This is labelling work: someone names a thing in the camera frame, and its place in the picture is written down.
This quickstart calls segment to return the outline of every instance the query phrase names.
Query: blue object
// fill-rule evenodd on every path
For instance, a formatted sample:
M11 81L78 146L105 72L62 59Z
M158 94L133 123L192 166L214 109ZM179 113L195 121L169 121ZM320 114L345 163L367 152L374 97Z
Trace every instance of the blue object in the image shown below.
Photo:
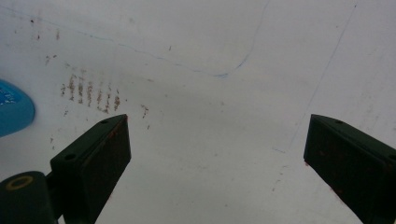
M0 79L0 137L32 123L35 107L23 91Z

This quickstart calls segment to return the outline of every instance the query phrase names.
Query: white surface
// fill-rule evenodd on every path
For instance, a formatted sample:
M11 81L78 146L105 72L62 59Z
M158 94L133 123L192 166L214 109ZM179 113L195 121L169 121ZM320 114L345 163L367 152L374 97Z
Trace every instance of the white surface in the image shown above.
M48 173L95 122L126 113L133 160L97 223L360 223L304 165L304 142L316 113L396 147L395 9L3 0L0 78L36 117L0 139L0 179Z

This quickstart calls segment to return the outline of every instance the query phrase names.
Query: yellow ring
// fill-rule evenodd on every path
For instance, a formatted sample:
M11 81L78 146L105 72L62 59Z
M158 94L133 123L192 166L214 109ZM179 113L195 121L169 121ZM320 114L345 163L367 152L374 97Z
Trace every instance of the yellow ring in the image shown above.
M22 183L18 184L18 185L14 185L15 182L17 181L23 181ZM20 176L18 178L15 178L11 181L9 181L6 185L6 190L17 190L17 189L22 189L28 185L30 185L30 183L33 182L33 177L29 176L29 175L23 175Z

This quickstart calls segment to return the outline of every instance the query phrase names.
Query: bolt hole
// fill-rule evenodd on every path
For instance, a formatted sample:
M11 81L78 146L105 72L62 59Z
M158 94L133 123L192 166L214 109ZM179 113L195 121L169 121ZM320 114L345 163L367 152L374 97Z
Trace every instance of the bolt hole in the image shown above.
M67 161L71 161L76 157L76 154L69 154L67 156L64 157L65 160Z

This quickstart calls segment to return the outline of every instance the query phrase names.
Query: blue plastic lid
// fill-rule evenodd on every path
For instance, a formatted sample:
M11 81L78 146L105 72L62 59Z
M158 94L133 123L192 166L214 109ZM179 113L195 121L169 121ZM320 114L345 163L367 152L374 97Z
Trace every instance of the blue plastic lid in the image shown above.
M25 128L34 117L35 107L29 96L0 80L0 137Z

